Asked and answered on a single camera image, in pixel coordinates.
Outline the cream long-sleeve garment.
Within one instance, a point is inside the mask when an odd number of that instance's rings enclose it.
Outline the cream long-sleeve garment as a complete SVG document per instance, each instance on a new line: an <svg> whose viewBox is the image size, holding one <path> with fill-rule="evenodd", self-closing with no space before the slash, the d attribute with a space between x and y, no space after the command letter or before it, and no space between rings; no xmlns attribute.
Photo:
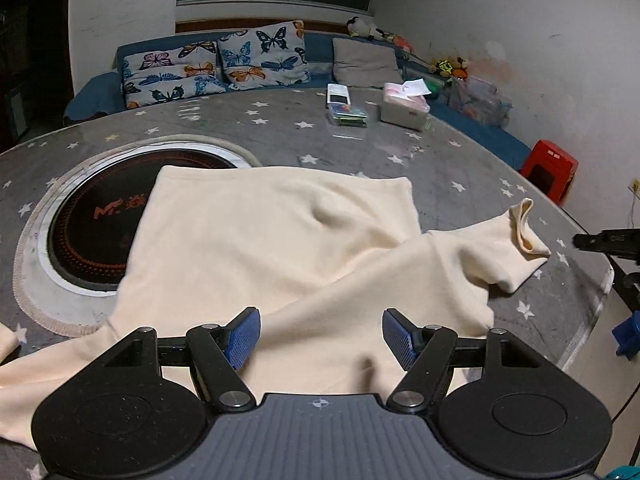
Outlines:
<svg viewBox="0 0 640 480"><path fill-rule="evenodd" d="M384 310L481 337L488 289L515 292L549 258L526 198L500 216L423 231L405 178L285 167L160 170L113 314L93 334L1 367L1 434L32 444L38 404L140 326L163 337L262 316L243 370L267 392L385 396L401 372L381 336Z"/></svg>

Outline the red plastic stool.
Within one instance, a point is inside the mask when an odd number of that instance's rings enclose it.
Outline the red plastic stool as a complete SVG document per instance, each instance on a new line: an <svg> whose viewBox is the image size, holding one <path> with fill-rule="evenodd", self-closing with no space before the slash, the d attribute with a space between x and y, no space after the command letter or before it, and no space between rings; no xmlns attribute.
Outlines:
<svg viewBox="0 0 640 480"><path fill-rule="evenodd" d="M520 175L553 203L562 206L579 162L549 140L539 140L525 159Z"/></svg>

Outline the grey star-pattern table cover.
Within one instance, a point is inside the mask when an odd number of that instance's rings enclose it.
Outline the grey star-pattern table cover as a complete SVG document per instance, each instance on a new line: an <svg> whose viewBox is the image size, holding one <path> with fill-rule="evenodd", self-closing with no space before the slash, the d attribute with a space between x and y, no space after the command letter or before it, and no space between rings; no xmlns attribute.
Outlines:
<svg viewBox="0 0 640 480"><path fill-rule="evenodd" d="M262 336L243 377L265 404L217 437L212 478L461 478L463 468L427 454L407 417L375 446L352 434L386 419L367 405L401 375L383 311L464 336L503 322L563 365L600 311L610 265L573 249L562 211L445 125L420 141L382 125L349 142L326 132L311 93L276 94L259 126L245 103L242 94L198 101L197 122L181 104L114 115L5 152L2 273L64 174L140 148L149 128L160 140L221 139L252 152L258 169L168 169L154 192L90 209L96 240L107 222L143 211L115 309L89 312L98 345L141 325L179 335L254 306Z"/></svg>

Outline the black induction cooktop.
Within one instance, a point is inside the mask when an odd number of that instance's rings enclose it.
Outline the black induction cooktop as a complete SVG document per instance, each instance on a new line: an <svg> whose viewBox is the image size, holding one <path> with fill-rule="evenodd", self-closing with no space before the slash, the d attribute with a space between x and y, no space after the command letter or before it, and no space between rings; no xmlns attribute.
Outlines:
<svg viewBox="0 0 640 480"><path fill-rule="evenodd" d="M125 276L134 236L165 166L231 169L226 156L163 148L110 162L74 188L48 229L51 266L75 286L114 292Z"/></svg>

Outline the clear plastic storage bin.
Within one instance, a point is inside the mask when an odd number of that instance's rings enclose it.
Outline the clear plastic storage bin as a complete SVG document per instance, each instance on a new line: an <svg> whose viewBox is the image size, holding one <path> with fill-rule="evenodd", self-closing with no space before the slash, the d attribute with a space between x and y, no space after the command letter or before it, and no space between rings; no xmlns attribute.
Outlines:
<svg viewBox="0 0 640 480"><path fill-rule="evenodd" d="M504 128L510 122L511 99L494 84L474 76L451 81L448 105L485 126Z"/></svg>

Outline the yellow orange plush toys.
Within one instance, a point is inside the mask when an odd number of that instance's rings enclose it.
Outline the yellow orange plush toys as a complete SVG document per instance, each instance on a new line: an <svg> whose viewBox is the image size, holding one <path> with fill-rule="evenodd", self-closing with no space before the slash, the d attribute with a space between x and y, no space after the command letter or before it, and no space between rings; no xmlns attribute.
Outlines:
<svg viewBox="0 0 640 480"><path fill-rule="evenodd" d="M469 63L465 58L460 58L460 56L431 60L430 66L434 74L445 79L467 80L469 77Z"/></svg>

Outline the tissue box with pink pack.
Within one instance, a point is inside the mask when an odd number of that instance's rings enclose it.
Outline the tissue box with pink pack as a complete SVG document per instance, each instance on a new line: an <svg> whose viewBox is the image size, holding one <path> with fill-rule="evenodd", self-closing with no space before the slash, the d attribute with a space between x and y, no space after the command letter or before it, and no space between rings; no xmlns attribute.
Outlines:
<svg viewBox="0 0 640 480"><path fill-rule="evenodd" d="M402 84L386 82L380 103L380 119L398 127L421 131L430 116L426 96L431 94L425 81L408 80Z"/></svg>

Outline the clear box of colourful items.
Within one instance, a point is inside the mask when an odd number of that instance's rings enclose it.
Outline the clear box of colourful items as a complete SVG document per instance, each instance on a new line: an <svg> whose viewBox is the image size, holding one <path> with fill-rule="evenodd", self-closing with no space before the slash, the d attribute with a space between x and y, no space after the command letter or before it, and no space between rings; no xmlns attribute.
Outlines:
<svg viewBox="0 0 640 480"><path fill-rule="evenodd" d="M344 103L330 103L328 114L330 122L337 126L364 128L368 122L366 112Z"/></svg>

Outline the left butterfly pillow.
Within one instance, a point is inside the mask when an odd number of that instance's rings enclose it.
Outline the left butterfly pillow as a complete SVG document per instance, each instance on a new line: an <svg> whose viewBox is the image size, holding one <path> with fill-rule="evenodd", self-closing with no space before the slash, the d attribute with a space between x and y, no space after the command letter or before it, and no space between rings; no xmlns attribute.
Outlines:
<svg viewBox="0 0 640 480"><path fill-rule="evenodd" d="M182 47L134 53L122 60L122 92L128 108L226 91L212 40L189 40Z"/></svg>

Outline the butterfly pillow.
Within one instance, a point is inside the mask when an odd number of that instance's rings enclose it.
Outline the butterfly pillow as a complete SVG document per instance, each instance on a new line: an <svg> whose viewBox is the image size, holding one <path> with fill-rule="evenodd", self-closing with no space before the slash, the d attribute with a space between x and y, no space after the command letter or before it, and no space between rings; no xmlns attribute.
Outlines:
<svg viewBox="0 0 640 480"><path fill-rule="evenodd" d="M310 79L301 20L232 32L217 46L232 90L288 87Z"/></svg>
<svg viewBox="0 0 640 480"><path fill-rule="evenodd" d="M212 40L189 40L182 47L134 53L122 60L122 92L128 108L226 91Z"/></svg>

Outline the blue sectional sofa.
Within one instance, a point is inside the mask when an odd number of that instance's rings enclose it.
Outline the blue sectional sofa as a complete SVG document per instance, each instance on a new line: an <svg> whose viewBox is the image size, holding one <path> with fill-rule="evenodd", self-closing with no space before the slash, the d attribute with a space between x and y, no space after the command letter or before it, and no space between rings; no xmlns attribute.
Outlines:
<svg viewBox="0 0 640 480"><path fill-rule="evenodd" d="M125 44L115 68L67 105L69 124L194 96L261 88L382 88L424 77L425 63L388 42L307 32L301 20L239 32Z"/></svg>

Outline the grey plain cushion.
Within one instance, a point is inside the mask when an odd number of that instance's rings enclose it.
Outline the grey plain cushion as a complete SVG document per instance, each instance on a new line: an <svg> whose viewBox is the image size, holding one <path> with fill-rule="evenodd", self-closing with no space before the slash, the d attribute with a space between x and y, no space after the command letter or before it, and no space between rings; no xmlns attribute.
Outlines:
<svg viewBox="0 0 640 480"><path fill-rule="evenodd" d="M333 77L338 84L358 88L383 88L401 84L395 51L361 41L334 38Z"/></svg>

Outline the right butterfly pillow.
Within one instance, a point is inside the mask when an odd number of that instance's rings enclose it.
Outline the right butterfly pillow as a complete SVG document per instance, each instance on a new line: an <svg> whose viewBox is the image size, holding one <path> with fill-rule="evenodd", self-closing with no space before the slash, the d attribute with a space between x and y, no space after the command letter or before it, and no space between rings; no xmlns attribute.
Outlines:
<svg viewBox="0 0 640 480"><path fill-rule="evenodd" d="M232 32L217 46L232 90L288 87L310 79L301 20Z"/></svg>

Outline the black and white plush toy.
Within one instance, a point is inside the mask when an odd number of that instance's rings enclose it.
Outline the black and white plush toy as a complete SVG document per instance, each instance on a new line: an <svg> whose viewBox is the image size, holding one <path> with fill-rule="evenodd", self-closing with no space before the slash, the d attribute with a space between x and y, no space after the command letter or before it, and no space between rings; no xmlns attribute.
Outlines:
<svg viewBox="0 0 640 480"><path fill-rule="evenodd" d="M368 22L360 16L353 16L346 22L349 36L367 40L385 41L386 33L374 23Z"/></svg>

